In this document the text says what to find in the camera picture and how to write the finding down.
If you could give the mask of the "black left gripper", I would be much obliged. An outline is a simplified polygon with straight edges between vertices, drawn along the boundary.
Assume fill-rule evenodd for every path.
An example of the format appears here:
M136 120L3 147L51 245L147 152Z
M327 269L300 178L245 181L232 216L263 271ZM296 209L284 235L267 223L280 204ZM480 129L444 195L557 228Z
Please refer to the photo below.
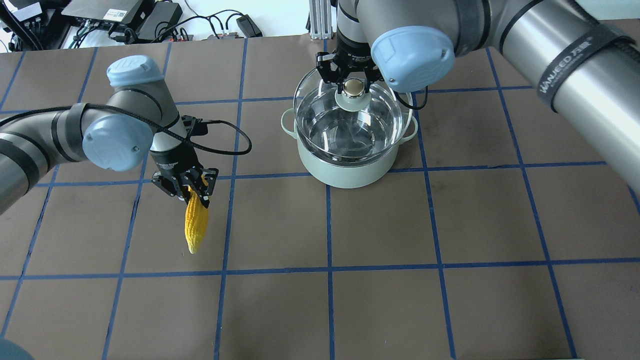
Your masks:
M193 146L158 130L150 150L157 170L151 183L172 198L190 202L191 190L196 192L201 205L208 209L218 179L217 168L205 168Z

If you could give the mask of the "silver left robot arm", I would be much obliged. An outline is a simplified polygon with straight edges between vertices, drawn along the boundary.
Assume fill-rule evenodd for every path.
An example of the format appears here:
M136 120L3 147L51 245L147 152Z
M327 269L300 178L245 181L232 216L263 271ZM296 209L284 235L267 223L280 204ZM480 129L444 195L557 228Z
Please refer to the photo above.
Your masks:
M122 173L147 157L165 194L209 207L218 170L199 162L186 125L195 119L179 113L158 64L148 55L129 55L110 64L106 75L114 93L105 105L81 102L2 119L2 212L60 164L90 161Z

